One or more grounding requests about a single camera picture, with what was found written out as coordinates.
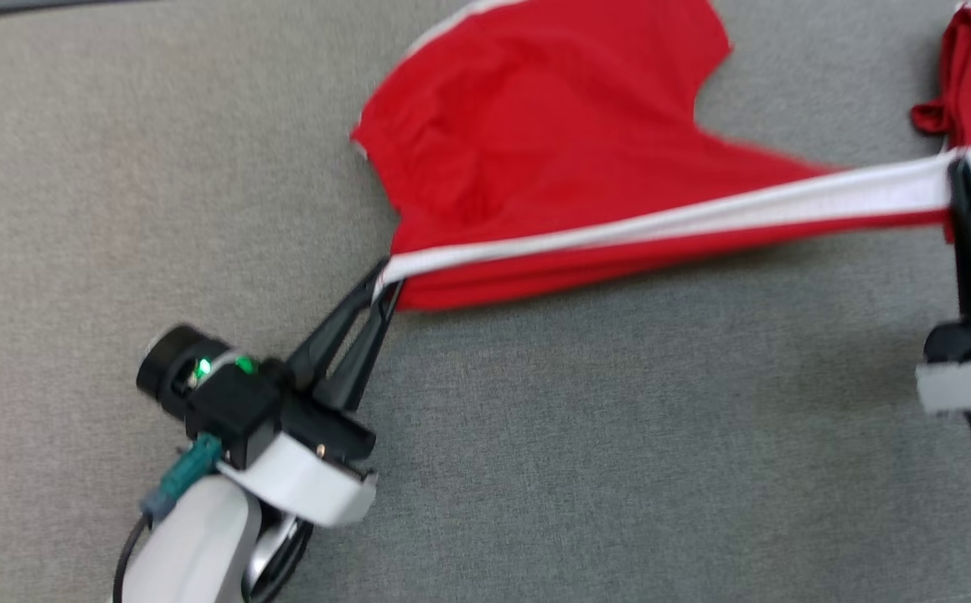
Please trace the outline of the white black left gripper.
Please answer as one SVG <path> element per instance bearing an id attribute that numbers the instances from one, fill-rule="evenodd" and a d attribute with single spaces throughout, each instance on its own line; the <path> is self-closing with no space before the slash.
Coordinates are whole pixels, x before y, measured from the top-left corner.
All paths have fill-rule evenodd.
<path id="1" fill-rule="evenodd" d="M 312 387 L 320 402 L 285 394 L 281 430 L 246 468 L 218 463 L 217 470 L 277 510 L 322 528 L 362 522 L 375 500 L 377 473 L 354 468 L 373 454 L 375 433 L 343 411 L 356 411 L 405 283 L 385 285 L 373 299 L 375 282 L 388 265 L 381 257 L 335 308 L 287 356 L 293 387 Z M 327 378 L 329 364 L 366 312 L 362 331 Z"/>

